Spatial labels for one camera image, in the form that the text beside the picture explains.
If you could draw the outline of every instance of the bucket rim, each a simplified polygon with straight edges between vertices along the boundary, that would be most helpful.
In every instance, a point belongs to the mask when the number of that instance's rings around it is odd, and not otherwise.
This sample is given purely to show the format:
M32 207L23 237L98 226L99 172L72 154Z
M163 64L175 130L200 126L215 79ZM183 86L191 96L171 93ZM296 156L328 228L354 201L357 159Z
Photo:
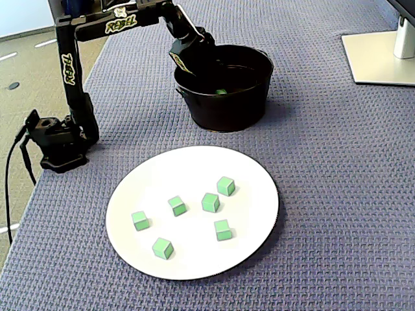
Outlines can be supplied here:
M263 56L265 56L267 59L268 59L268 61L270 62L270 64L271 64L271 70L270 70L270 73L269 73L269 75L267 75L267 77L264 79L264 80L262 80L262 81L260 81L259 83L257 83L256 85L254 85L254 86L252 86L252 87L250 87L250 88L248 88L248 89L244 89L243 91L240 91L240 92L237 92L237 94L240 94L240 93L244 93L244 92L247 92L247 91L250 91L251 89L254 89L255 87L257 87L257 86L260 86L262 83L265 83L265 81L267 81L271 76L272 76L272 73L274 72L274 63L272 62L272 60L271 60L271 58L268 56L268 54L266 53L266 52L264 52L264 51L262 51L262 50L259 50L259 49L256 49L256 48L254 48L254 47L249 47L249 46L247 46L247 45L236 45L236 44L220 44L220 45L216 45L216 47L246 47L246 48L248 48L248 49L251 49L251 50L254 50L255 52L259 52L259 53L261 53ZM179 67L177 67L175 70L174 70L174 75L176 75L176 72L177 71L179 71L179 70L181 70ZM228 97L228 96L232 96L232 95L234 95L235 93L229 93L229 94L205 94L205 93L199 93L199 92L195 92L195 91L192 91L192 90L190 90L189 88L187 88L187 87L185 87L185 86L183 86L183 85L181 85L180 83L178 83L177 82L177 79L174 77L174 79L176 80L176 83L178 84L178 86L179 86L179 88L180 89L183 89L183 90L185 90L185 91L188 91L188 92L190 92L190 93L192 93L192 94L195 94L195 95L200 95L200 96L205 96L205 97L216 97L216 96L218 96L218 97Z

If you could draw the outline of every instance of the white monitor base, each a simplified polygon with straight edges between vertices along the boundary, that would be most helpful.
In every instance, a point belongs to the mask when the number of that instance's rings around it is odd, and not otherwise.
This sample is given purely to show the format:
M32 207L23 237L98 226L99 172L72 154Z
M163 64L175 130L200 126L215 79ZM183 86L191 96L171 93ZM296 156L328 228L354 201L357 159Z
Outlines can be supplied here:
M415 86L415 58L394 56L396 31L342 36L356 83Z

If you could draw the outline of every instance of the textured mat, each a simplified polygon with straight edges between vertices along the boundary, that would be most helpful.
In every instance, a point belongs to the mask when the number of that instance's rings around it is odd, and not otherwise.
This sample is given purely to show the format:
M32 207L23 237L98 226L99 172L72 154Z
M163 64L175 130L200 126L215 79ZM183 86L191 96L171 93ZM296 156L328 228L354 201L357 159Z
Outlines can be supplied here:
M87 84L101 140L90 163L44 172L0 279L16 310L415 310L415 90L357 86L340 36L388 30L385 0L186 0L217 43L269 53L267 114L243 132L198 128L174 92L164 25L111 37ZM216 277L172 282L125 264L106 236L118 182L195 144L258 160L281 194L265 245Z

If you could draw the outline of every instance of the monitor stand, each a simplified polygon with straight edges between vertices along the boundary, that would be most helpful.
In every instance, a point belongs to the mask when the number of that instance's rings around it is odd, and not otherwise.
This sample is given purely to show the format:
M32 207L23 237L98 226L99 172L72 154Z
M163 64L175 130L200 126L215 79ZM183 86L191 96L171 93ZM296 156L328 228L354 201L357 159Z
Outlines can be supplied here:
M342 36L358 84L415 86L415 27L400 17L397 31Z

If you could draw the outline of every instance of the black cable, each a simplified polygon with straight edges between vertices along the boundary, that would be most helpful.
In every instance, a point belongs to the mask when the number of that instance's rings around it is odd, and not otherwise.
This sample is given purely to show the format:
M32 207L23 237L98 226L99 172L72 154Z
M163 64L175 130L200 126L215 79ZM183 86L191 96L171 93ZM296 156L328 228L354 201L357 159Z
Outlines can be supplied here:
M24 134L26 132L26 126L23 126L19 133L16 135L16 138L14 139L13 145L10 148L10 151L7 155L6 160L6 174L5 174L5 198L6 198L6 221L7 221L7 233L8 233L8 241L10 242L10 245L12 245L13 239L12 239L12 230L10 228L10 204L8 201L8 167L10 166L10 158L12 157L13 149L16 147L18 142L23 138Z
M36 178L33 175L32 163L30 162L29 153L27 152L27 143L30 141L30 136L26 135L25 140L20 144L21 155L23 156L23 162L25 163L27 172L33 182L33 185L36 186Z
M17 141L15 141L8 152L7 160L6 160L6 175L5 175L5 196L6 196L6 221L7 221L7 233L8 233L8 241L10 242L10 245L12 245L12 230L10 228L10 206L8 202L8 167L10 165L10 158L12 157L12 152L14 147L18 144Z

